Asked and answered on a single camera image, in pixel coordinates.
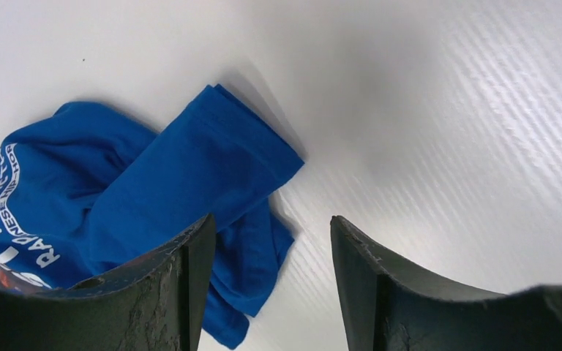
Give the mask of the blue t shirt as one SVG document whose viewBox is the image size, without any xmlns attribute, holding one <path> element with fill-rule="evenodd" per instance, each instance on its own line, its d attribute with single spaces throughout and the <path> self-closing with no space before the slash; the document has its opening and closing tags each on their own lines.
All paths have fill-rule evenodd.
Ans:
<svg viewBox="0 0 562 351">
<path fill-rule="evenodd" d="M 69 288 L 214 216 L 203 329 L 233 350 L 293 243 L 269 198 L 303 160 L 223 86 L 155 132 L 99 102 L 68 102 L 0 145 L 0 289 Z"/>
</svg>

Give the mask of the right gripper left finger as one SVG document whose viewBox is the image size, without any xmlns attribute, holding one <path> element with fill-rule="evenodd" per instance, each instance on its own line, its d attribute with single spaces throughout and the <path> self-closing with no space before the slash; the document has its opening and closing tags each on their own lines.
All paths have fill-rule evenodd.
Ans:
<svg viewBox="0 0 562 351">
<path fill-rule="evenodd" d="M 69 289 L 0 289 L 0 350 L 196 350 L 216 240 L 206 215 Z"/>
</svg>

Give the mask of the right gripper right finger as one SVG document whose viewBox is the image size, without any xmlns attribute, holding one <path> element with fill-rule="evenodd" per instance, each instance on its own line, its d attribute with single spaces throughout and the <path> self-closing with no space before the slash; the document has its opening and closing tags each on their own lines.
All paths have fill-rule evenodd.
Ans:
<svg viewBox="0 0 562 351">
<path fill-rule="evenodd" d="M 330 222 L 350 350 L 562 350 L 562 285 L 500 294 L 448 279 Z"/>
</svg>

